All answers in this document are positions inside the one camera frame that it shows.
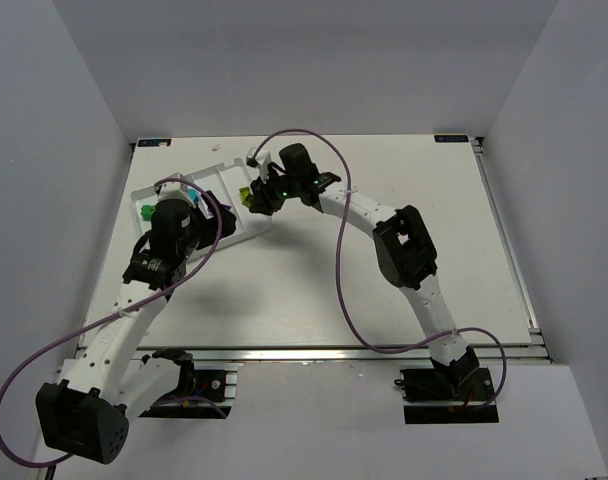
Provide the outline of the green square lego brick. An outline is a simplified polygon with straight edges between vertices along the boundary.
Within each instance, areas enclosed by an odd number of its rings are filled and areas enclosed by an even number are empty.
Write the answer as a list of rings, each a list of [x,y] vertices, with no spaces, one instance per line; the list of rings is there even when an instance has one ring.
[[[156,207],[154,205],[143,205],[140,209],[141,218],[144,221],[150,221],[155,211]]]

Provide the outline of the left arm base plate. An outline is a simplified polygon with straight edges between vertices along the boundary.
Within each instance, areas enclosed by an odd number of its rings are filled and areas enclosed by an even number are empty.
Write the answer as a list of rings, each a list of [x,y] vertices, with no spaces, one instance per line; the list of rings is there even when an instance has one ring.
[[[164,396],[145,411],[142,418],[156,419],[225,419],[235,399],[237,372],[234,370],[202,369],[196,371],[196,384],[189,394],[191,400],[170,402]]]

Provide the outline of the blue rounded lego brick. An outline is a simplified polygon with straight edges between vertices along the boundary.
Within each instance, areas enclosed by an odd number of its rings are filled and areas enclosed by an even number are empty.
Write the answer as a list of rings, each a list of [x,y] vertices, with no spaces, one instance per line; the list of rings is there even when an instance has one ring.
[[[198,206],[200,204],[200,195],[199,192],[194,190],[194,189],[189,189],[188,190],[188,195],[190,197],[191,202],[195,205]]]

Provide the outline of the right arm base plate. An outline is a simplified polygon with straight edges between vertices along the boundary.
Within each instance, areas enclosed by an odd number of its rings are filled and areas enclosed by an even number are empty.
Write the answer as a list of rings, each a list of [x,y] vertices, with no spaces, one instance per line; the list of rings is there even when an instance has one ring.
[[[450,384],[430,369],[405,369],[394,380],[403,399],[407,425],[496,424],[494,403],[482,408],[495,394],[490,372],[479,369],[462,390],[454,393]]]

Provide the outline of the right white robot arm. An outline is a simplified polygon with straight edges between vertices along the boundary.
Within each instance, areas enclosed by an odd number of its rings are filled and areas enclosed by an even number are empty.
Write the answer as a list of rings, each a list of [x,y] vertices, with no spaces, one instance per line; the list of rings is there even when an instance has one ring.
[[[279,152],[277,166],[270,153],[252,148],[246,164],[259,170],[251,183],[252,213],[271,216],[288,199],[298,199],[318,212],[337,217],[341,229],[351,225],[374,242],[384,279],[410,304],[427,339],[433,368],[456,394],[468,388],[479,361],[457,331],[437,276],[437,251],[419,211],[407,205],[394,209],[372,200],[347,177],[320,172],[306,147],[295,143]]]

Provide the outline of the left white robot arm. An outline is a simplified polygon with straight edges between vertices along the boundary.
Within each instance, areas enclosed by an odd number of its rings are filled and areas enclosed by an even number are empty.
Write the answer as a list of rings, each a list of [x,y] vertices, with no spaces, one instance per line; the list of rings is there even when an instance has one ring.
[[[43,384],[36,395],[48,447],[109,464],[142,413],[163,398],[182,399],[195,392],[193,357],[179,348],[155,351],[133,375],[126,370],[168,304],[171,285],[185,277],[189,257],[232,235],[235,228],[235,215],[212,192],[200,204],[184,197],[157,202],[151,228],[138,239],[123,274],[116,320],[98,329],[59,382]]]

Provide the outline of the purple lego brick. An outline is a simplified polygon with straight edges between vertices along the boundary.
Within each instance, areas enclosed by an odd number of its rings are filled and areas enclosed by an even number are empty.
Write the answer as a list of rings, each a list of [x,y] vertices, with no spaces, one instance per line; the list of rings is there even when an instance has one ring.
[[[231,206],[218,200],[216,195],[210,190],[203,193],[202,198],[212,216],[215,216],[217,212],[231,212]]]

